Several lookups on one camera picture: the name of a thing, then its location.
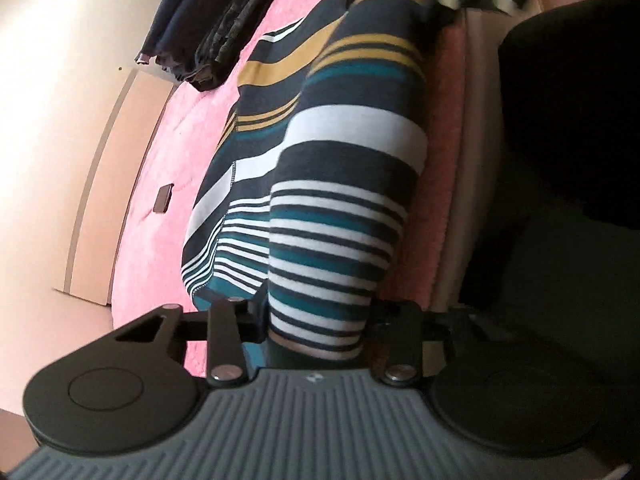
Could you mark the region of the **striped knit sweater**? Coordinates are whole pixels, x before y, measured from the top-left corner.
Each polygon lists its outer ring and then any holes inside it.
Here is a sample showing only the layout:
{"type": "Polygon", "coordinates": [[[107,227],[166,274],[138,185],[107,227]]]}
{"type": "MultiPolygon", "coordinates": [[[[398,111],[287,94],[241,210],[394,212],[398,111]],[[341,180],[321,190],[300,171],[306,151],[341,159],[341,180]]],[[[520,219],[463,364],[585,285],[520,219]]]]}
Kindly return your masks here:
{"type": "Polygon", "coordinates": [[[268,346],[358,356],[427,152],[436,0],[321,0],[258,40],[186,228],[194,306],[264,292],[268,346]]]}

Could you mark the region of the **beige wooden headboard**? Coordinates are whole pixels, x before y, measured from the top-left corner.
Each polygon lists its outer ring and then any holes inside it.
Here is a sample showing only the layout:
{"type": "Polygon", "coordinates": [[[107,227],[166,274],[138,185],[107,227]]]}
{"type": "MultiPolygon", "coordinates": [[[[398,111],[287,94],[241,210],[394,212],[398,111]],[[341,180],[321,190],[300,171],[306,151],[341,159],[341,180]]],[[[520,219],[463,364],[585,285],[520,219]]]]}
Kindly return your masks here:
{"type": "Polygon", "coordinates": [[[130,68],[98,107],[88,146],[70,168],[52,287],[92,304],[111,303],[122,230],[141,166],[174,85],[130,68]]]}

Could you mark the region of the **pink bed blanket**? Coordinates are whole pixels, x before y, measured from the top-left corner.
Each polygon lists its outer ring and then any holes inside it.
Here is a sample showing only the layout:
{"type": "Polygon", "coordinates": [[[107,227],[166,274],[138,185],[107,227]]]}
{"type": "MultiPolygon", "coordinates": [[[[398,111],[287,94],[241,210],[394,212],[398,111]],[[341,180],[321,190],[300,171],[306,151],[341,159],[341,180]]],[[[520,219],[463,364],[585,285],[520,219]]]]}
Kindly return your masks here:
{"type": "MultiPolygon", "coordinates": [[[[122,238],[112,297],[115,326],[161,304],[201,310],[183,285],[183,246],[198,190],[239,97],[239,74],[262,36],[300,20],[320,1],[274,0],[225,84],[205,93],[184,84],[170,100],[144,163],[122,238]],[[174,188],[168,211],[154,214],[157,190],[169,183],[174,188]]],[[[426,58],[425,166],[392,263],[373,302],[400,298],[427,306],[431,301],[459,151],[463,55],[463,30],[453,27],[442,35],[435,62],[426,58]]]]}

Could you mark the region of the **dark folded clothes stack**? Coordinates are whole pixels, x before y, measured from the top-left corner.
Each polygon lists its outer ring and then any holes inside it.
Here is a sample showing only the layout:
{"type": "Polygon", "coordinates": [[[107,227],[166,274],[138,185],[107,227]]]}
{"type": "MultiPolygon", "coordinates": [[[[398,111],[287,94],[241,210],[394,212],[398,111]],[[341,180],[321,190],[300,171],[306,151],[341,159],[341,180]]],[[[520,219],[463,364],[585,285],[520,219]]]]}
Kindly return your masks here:
{"type": "Polygon", "coordinates": [[[273,0],[182,0],[152,57],[199,92],[229,77],[273,0]]]}

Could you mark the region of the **black smartphone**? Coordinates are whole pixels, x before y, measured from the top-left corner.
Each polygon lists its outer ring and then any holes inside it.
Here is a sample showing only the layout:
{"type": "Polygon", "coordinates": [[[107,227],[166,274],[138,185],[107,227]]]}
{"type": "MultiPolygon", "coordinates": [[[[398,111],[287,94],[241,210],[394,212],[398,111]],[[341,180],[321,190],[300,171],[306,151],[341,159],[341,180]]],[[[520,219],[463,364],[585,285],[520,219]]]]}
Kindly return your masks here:
{"type": "Polygon", "coordinates": [[[166,214],[171,201],[173,183],[165,184],[157,190],[155,202],[152,208],[154,214],[166,214]]]}

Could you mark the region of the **navy folded garment top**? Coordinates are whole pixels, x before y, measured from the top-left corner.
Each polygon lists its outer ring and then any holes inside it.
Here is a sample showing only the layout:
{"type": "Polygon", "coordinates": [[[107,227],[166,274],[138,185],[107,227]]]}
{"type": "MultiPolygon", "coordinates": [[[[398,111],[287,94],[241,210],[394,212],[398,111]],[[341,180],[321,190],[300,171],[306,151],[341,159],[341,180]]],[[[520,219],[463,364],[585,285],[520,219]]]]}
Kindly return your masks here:
{"type": "Polygon", "coordinates": [[[150,59],[156,55],[157,44],[160,42],[160,38],[162,38],[180,3],[182,3],[182,0],[162,0],[160,2],[152,25],[134,62],[139,65],[149,64],[150,59]]]}

